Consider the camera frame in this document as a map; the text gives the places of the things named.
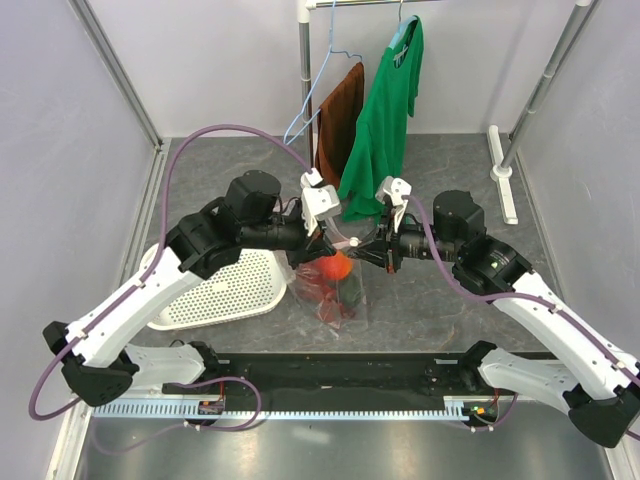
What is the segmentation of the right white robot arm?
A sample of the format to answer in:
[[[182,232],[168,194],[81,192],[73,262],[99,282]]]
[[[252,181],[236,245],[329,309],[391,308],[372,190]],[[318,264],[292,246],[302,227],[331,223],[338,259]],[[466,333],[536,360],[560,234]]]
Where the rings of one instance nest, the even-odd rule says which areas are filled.
[[[406,222],[416,199],[399,187],[376,195],[383,206],[372,234],[355,250],[361,260],[394,273],[406,258],[433,260],[459,295],[515,320],[559,361],[552,367],[478,341],[459,361],[467,392],[508,390],[565,414],[589,440],[614,448],[637,439],[639,361],[607,340],[557,296],[516,249],[488,234],[485,212],[470,193],[438,194],[433,213]]]

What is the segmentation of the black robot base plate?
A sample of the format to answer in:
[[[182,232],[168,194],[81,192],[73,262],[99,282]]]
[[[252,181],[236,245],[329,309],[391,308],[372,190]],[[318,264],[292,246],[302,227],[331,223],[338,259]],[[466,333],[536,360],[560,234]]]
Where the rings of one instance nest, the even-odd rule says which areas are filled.
[[[262,408],[435,409],[444,398],[494,396],[460,368],[460,353],[227,353],[207,378],[241,377]]]

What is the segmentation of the green toy avocado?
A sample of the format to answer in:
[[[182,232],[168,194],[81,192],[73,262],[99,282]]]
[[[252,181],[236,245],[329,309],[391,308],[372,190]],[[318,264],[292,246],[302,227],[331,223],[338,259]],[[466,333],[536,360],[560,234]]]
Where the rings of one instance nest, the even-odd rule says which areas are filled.
[[[348,309],[355,308],[363,298],[363,289],[360,278],[347,276],[337,283],[339,302]]]

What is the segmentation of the red toy lobster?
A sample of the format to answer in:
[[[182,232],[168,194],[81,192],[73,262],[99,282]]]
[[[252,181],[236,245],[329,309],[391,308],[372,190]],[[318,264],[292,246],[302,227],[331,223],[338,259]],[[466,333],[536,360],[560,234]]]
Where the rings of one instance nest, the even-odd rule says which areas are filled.
[[[345,321],[356,316],[356,307],[345,308],[337,293],[337,283],[330,281],[316,270],[298,270],[293,282],[296,298],[308,307],[318,320],[339,330]]]

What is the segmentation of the red toy tomato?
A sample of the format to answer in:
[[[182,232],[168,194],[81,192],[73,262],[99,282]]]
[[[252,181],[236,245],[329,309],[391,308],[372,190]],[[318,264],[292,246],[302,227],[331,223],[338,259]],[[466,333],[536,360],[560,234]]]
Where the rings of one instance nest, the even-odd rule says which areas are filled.
[[[341,251],[333,256],[321,257],[317,260],[317,268],[325,279],[341,281],[353,270],[352,260]]]

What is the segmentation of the clear zip top bag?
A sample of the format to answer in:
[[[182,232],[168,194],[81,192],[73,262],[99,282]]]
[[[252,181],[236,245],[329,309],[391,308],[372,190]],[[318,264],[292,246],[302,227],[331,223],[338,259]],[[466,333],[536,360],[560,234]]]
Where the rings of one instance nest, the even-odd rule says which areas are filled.
[[[361,262],[349,253],[357,237],[343,235],[333,220],[327,222],[325,238],[336,250],[333,256],[288,265],[279,259],[289,291],[302,308],[337,335],[357,334],[369,326],[368,302]]]

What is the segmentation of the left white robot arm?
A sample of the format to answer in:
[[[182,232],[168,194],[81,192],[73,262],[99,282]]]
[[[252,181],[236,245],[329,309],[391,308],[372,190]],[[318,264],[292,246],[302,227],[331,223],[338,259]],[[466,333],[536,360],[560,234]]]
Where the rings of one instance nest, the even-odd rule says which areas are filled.
[[[219,382],[218,359],[204,342],[147,348],[132,339],[169,304],[245,249],[283,251],[291,267],[335,254],[324,220],[341,210],[333,186],[317,172],[301,178],[291,211],[276,212],[281,184],[251,170],[235,178],[223,197],[183,217],[156,247],[151,262],[83,318],[53,322],[43,336],[72,392],[86,404],[110,403],[131,388],[192,387],[208,393]]]

